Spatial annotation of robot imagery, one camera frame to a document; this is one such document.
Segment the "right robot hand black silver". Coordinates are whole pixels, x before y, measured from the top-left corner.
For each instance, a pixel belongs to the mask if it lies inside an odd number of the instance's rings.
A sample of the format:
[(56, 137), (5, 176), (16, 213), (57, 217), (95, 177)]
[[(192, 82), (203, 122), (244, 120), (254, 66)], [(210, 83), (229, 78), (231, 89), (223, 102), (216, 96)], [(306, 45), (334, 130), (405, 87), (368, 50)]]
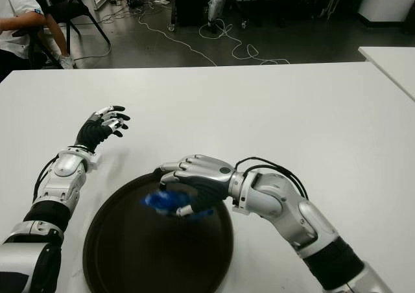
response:
[(160, 180), (161, 190), (166, 189), (170, 183), (181, 183), (197, 191), (189, 204), (171, 212), (177, 217), (188, 217), (206, 211), (227, 199), (231, 179), (236, 173), (229, 163), (201, 154), (163, 163), (158, 170), (163, 173)]

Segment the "left robot hand black silver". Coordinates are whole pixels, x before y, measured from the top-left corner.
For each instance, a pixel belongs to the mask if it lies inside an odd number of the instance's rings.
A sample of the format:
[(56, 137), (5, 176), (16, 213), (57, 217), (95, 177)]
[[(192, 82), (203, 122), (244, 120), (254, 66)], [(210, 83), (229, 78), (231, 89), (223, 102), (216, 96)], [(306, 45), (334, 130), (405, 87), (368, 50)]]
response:
[(125, 110), (124, 106), (111, 105), (93, 112), (78, 131), (75, 145), (94, 152), (111, 135), (122, 137), (121, 130), (128, 129), (125, 122), (130, 120)]

